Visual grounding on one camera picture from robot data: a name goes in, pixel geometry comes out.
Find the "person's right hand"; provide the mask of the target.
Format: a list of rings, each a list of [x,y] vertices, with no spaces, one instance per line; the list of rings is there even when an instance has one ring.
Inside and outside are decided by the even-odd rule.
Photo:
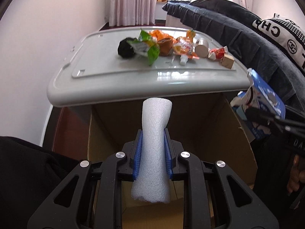
[[[294,157],[293,166],[290,172],[290,178],[287,184],[288,193],[291,194],[293,191],[299,189],[299,170],[298,170],[299,156]]]

